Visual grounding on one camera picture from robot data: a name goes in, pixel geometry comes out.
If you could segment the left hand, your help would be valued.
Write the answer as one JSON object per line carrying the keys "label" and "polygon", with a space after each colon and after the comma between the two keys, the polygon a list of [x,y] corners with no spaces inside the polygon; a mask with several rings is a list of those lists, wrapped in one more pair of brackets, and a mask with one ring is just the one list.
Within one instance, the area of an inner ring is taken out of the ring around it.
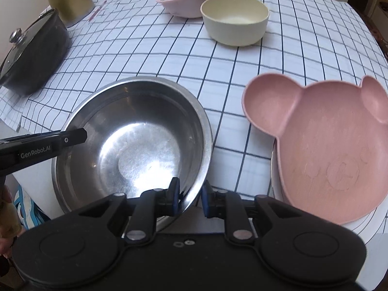
{"label": "left hand", "polygon": [[1,185],[1,256],[9,259],[15,240],[23,233],[18,212],[11,194],[4,184]]}

